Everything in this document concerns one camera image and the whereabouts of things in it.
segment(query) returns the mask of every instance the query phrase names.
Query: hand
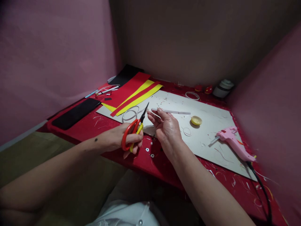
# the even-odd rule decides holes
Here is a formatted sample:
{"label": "hand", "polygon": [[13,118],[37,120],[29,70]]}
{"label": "hand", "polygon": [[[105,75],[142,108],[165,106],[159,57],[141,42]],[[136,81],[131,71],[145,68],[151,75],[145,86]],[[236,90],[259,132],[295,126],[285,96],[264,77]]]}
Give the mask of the hand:
{"label": "hand", "polygon": [[[103,132],[102,134],[98,135],[94,139],[97,139],[97,142],[99,144],[104,144],[105,152],[107,151],[114,151],[121,147],[121,140],[124,135],[124,132],[126,128],[130,125],[130,123],[124,123],[120,126],[117,126],[113,129],[110,129],[106,132]],[[126,143],[135,143],[133,148],[133,154],[137,153],[137,150],[139,147],[142,146],[142,139],[143,139],[143,131],[139,134],[128,134],[126,136]],[[130,154],[130,152],[125,152],[125,157],[127,157]]]}
{"label": "hand", "polygon": [[156,128],[156,135],[162,144],[163,150],[168,158],[172,155],[172,146],[182,141],[179,122],[172,114],[164,112],[161,108],[157,111],[147,112],[148,119]]}

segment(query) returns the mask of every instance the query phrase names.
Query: yellow scissors handle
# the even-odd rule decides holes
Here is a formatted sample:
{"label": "yellow scissors handle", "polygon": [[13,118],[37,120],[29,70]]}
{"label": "yellow scissors handle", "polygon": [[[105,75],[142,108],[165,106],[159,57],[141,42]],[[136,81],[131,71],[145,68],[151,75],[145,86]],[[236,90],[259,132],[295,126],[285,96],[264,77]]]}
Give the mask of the yellow scissors handle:
{"label": "yellow scissors handle", "polygon": [[[141,132],[141,130],[143,129],[143,123],[140,124],[138,130],[137,130],[137,133],[136,134],[139,134]],[[133,147],[134,147],[134,143],[131,144],[131,147],[129,148],[129,151],[131,153],[133,153]]]}

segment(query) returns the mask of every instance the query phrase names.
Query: glue gun cord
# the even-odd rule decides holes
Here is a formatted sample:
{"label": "glue gun cord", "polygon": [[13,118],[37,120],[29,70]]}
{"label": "glue gun cord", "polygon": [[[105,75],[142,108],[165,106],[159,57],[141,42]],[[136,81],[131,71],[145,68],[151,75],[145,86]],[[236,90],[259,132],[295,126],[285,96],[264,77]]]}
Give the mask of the glue gun cord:
{"label": "glue gun cord", "polygon": [[267,216],[267,222],[268,222],[268,225],[272,225],[272,209],[271,209],[271,203],[270,203],[270,200],[269,200],[269,197],[267,196],[267,192],[263,186],[263,183],[261,182],[261,180],[259,179],[257,173],[255,172],[251,162],[246,162],[247,165],[249,166],[249,168],[253,171],[255,177],[257,178],[258,180],[258,183],[260,184],[262,190],[263,190],[263,193],[267,199],[267,207],[268,207],[268,216]]}

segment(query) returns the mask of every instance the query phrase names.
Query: red table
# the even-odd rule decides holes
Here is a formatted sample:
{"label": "red table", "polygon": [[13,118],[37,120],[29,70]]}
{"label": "red table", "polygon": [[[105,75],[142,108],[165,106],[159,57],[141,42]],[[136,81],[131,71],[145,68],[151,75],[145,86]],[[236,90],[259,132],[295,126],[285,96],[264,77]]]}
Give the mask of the red table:
{"label": "red table", "polygon": [[[173,83],[169,83],[165,81],[160,81],[160,82],[162,85],[164,85],[164,87],[162,87],[161,90],[166,92],[171,92],[173,94],[185,96],[185,93],[187,91],[194,91],[194,89],[190,87],[186,87],[186,86],[179,87]],[[200,100],[199,100],[200,102],[218,108],[222,108],[225,110],[229,110],[226,102],[217,100],[212,95],[199,93],[199,96],[200,96]],[[61,137],[71,143],[78,144],[82,141],[93,138],[106,130],[109,130],[111,128],[120,125],[119,122],[96,113],[96,111],[100,107],[104,107],[104,106],[97,107],[93,112],[88,114],[86,117],[84,117],[82,120],[80,120],[78,123],[76,123],[68,130],[65,131],[61,130],[51,124],[53,120],[55,120],[65,112],[69,111],[74,106],[80,104],[84,100],[85,99],[82,99],[77,103],[75,103],[74,105],[72,105],[71,107],[68,107],[60,111],[56,116],[54,116],[45,124],[44,129],[47,129],[48,132],[51,132],[57,135],[58,137]],[[95,118],[96,116],[101,116],[101,120],[97,122],[97,120],[100,118],[99,117]],[[243,136],[242,132],[239,130],[239,126],[234,116],[233,119],[235,125],[238,128],[238,132],[241,136],[241,139],[243,141],[246,150],[250,152],[250,148],[246,143],[246,139]],[[149,152],[143,150],[145,148],[149,148],[150,149]],[[170,161],[167,159],[166,155],[162,151],[161,144],[157,139],[154,139],[153,137],[145,134],[143,137],[143,145],[136,156],[131,154],[127,159],[124,160],[123,153],[124,153],[123,150],[118,149],[113,152],[104,153],[103,157],[115,161],[127,168],[133,170],[142,170],[145,173],[151,174],[161,179],[162,181],[165,181],[166,183],[169,183],[181,190],[184,190],[172,164],[170,163]],[[228,191],[234,196],[234,198],[250,215],[250,217],[252,217],[252,219],[256,222],[256,224],[264,225],[264,222],[266,221],[265,213],[267,213],[267,204],[266,204],[265,196],[262,190],[260,189],[259,184],[241,175],[237,175],[234,172],[229,171],[221,166],[206,161],[200,157],[197,158],[201,162],[201,164],[203,164],[208,170],[212,171],[214,176],[228,189]],[[256,171],[261,173],[256,163],[254,163],[254,168]],[[261,178],[263,183],[267,186],[263,177],[261,176],[259,177]],[[266,190],[269,195],[269,199],[271,201],[273,223],[275,225],[286,225],[285,220],[282,217],[279,207],[275,201],[275,198],[269,192],[268,187],[266,187]]]}

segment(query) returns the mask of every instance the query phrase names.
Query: wooden floor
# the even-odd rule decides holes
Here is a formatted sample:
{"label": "wooden floor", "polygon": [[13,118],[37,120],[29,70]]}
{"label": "wooden floor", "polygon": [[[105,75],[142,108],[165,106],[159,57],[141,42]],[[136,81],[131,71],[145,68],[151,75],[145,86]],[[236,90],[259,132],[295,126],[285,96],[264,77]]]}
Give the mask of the wooden floor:
{"label": "wooden floor", "polygon": [[[0,187],[71,147],[73,144],[51,133],[30,134],[0,152]],[[77,226],[92,222],[126,170],[99,157],[50,200],[37,225]]]}

